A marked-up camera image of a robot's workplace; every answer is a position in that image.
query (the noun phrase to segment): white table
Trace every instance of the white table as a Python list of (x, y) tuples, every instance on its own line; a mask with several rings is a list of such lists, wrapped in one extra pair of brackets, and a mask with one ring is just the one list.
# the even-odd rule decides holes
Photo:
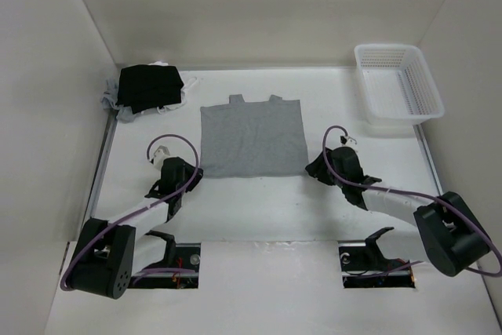
[[(384, 130), (383, 136), (364, 121), (355, 70), (182, 76), (198, 78), (187, 105), (118, 124), (95, 217), (136, 205), (158, 179), (145, 158), (151, 139), (179, 133), (199, 147), (198, 109), (226, 103), (237, 93), (246, 101), (271, 94), (300, 99), (310, 161), (321, 151), (326, 128), (342, 125), (358, 140), (365, 173), (393, 186), (436, 193), (413, 128)], [(333, 132), (331, 147), (339, 145), (339, 135)], [(193, 162), (182, 142), (163, 143)], [(306, 176), (205, 179), (184, 196), (174, 219), (159, 227), (177, 242), (203, 242), (199, 289), (130, 290), (118, 301), (58, 290), (47, 333), (500, 334), (481, 277), (468, 272), (450, 279), (425, 264), (414, 268), (417, 289), (343, 289), (334, 241), (363, 239), (383, 226), (396, 227), (396, 237), (416, 231), (351, 206), (339, 189)]]

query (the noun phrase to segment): black cloth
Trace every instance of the black cloth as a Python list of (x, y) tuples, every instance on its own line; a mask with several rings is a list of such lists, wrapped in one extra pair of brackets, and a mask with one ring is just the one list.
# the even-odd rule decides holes
[(174, 66), (139, 64), (123, 68), (118, 81), (117, 105), (130, 106), (136, 114), (153, 107), (179, 104), (183, 85)]

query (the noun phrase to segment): wall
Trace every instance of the wall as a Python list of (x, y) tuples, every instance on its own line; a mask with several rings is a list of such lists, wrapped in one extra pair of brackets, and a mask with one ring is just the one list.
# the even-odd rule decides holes
[[(440, 180), (458, 191), (502, 247), (502, 0), (446, 0), (421, 42), (446, 115), (425, 126)], [(482, 260), (498, 271), (494, 257)], [(502, 313), (502, 279), (486, 279)]]
[(417, 44), (443, 0), (85, 0), (119, 64), (353, 65), (363, 42)]
[(0, 0), (1, 333), (39, 334), (89, 194), (115, 69), (82, 0)]

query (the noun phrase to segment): gray t-shirt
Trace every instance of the gray t-shirt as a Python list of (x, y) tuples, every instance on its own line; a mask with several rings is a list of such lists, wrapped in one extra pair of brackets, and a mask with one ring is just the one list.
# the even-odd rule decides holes
[(201, 166), (205, 177), (286, 177), (304, 173), (307, 142), (300, 100), (271, 96), (201, 107)]

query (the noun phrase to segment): purple cable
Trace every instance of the purple cable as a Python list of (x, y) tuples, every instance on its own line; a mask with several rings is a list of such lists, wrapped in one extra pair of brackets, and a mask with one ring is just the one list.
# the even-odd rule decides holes
[(150, 142), (150, 144), (148, 145), (148, 148), (147, 148), (147, 159), (148, 161), (150, 161), (150, 149), (151, 149), (151, 146), (159, 139), (162, 139), (164, 137), (175, 137), (177, 139), (181, 139), (182, 141), (184, 141), (185, 143), (188, 144), (188, 146), (191, 148), (191, 150), (194, 152), (194, 156), (195, 156), (195, 170), (193, 172), (193, 174), (191, 175), (190, 179), (187, 181), (186, 184), (184, 184), (181, 188), (179, 188), (178, 190), (176, 190), (175, 192), (169, 194), (169, 195), (166, 195), (164, 198), (160, 198), (157, 202), (153, 202), (151, 203), (149, 206), (145, 206), (143, 208), (140, 208), (132, 213), (130, 213), (129, 215), (125, 215), (124, 217), (121, 217), (120, 219), (118, 219), (117, 221), (115, 221), (114, 223), (111, 223), (109, 224), (104, 230), (100, 231), (96, 237), (94, 237), (93, 239), (90, 240), (90, 242), (84, 246), (84, 248), (82, 250), (80, 250), (80, 252), (75, 256), (75, 258), (70, 262), (70, 264), (68, 265), (68, 268), (67, 270), (64, 272), (63, 276), (61, 277), (61, 281), (60, 281), (60, 288), (64, 291), (72, 291), (74, 289), (70, 288), (66, 282), (67, 282), (67, 279), (68, 279), (68, 276), (70, 276), (72, 270), (75, 268), (75, 265), (82, 259), (82, 257), (84, 256), (85, 253), (87, 253), (91, 247), (94, 246), (94, 244), (96, 242), (98, 242), (100, 239), (103, 238), (104, 235), (106, 235), (109, 231), (111, 231), (111, 229), (115, 228), (117, 225), (123, 223), (124, 221), (127, 221), (135, 216), (138, 216), (144, 212), (147, 212), (149, 209), (151, 209), (152, 207), (155, 207), (157, 205), (159, 205), (160, 203), (163, 203), (164, 201), (168, 200), (168, 199), (171, 199), (173, 196), (176, 196), (178, 195), (179, 193), (181, 192), (184, 192), (185, 189), (190, 186), (190, 184), (192, 183), (192, 181), (195, 179), (195, 176), (197, 176), (197, 172), (198, 172), (198, 153), (197, 153), (197, 150), (195, 149), (194, 145), (186, 138), (180, 136), (180, 135), (176, 135), (176, 134), (173, 134), (173, 133), (167, 133), (166, 135), (161, 135), (160, 137), (156, 137), (155, 139), (153, 139), (152, 142)]
[(133, 285), (136, 284), (137, 282), (139, 282), (142, 278), (145, 278), (147, 277), (148, 275), (152, 275), (152, 274), (163, 274), (163, 273), (166, 273), (166, 272), (172, 272), (173, 273), (173, 276), (174, 274), (190, 274), (190, 273), (195, 273), (197, 271), (195, 270), (188, 270), (186, 268), (146, 268), (144, 269), (143, 271), (140, 271), (140, 276), (138, 276), (137, 278), (135, 278), (133, 280)]
[[(441, 206), (446, 207), (448, 209), (448, 211), (451, 211), (456, 216), (458, 216), (469, 227), (469, 229), (471, 229), (474, 233), (476, 233), (479, 237), (481, 237), (483, 242), (485, 242), (486, 245), (488, 245), (488, 247), (490, 248), (490, 250), (493, 251), (493, 253), (495, 254), (495, 257), (497, 258), (499, 265), (500, 265), (500, 270), (498, 272), (486, 272), (486, 271), (481, 271), (481, 270), (477, 270), (475, 268), (470, 268), (470, 267), (466, 268), (466, 270), (468, 270), (470, 272), (474, 272), (476, 274), (490, 276), (493, 278), (499, 278), (502, 276), (502, 254), (500, 253), (498, 248), (493, 244), (492, 240), (489, 239), (489, 237), (485, 234), (485, 232), (483, 232), (481, 229), (479, 229), (476, 224), (474, 224), (461, 211), (456, 209), (454, 206), (452, 206), (448, 202), (445, 202), (444, 200), (442, 200), (440, 198), (436, 198), (435, 196), (428, 195), (428, 194), (422, 194), (420, 192), (415, 192), (415, 191), (398, 190), (396, 188), (381, 188), (379, 186), (373, 186), (373, 185), (368, 185), (368, 184), (356, 184), (355, 182), (350, 182), (349, 180), (346, 180), (342, 176), (340, 176), (335, 171), (335, 169), (333, 169), (331, 164), (329, 163), (328, 154), (326, 153), (326, 141), (328, 140), (328, 135), (332, 129), (341, 129), (345, 133), (346, 137), (348, 137), (348, 132), (342, 126), (331, 126), (326, 130), (326, 132), (324, 134), (324, 138), (322, 139), (322, 157), (324, 158), (324, 162), (325, 162), (326, 166), (328, 167), (329, 172), (332, 175), (334, 175), (335, 178), (337, 178), (343, 184), (348, 184), (348, 185), (354, 186), (356, 188), (365, 188), (366, 190), (375, 190), (375, 191), (385, 191), (385, 192), (391, 192), (394, 194), (405, 195), (405, 196), (409, 196), (409, 195), (418, 196), (421, 198), (429, 199), (433, 202), (440, 204)], [(363, 275), (361, 277), (374, 278), (374, 277), (378, 277), (378, 276), (385, 276), (393, 271), (403, 270), (405, 268), (408, 268), (408, 267), (413, 266), (414, 264), (418, 264), (418, 263), (420, 263), (420, 262), (419, 261), (411, 262), (411, 263), (403, 264), (402, 266), (395, 268), (393, 270), (382, 272), (381, 274)]]

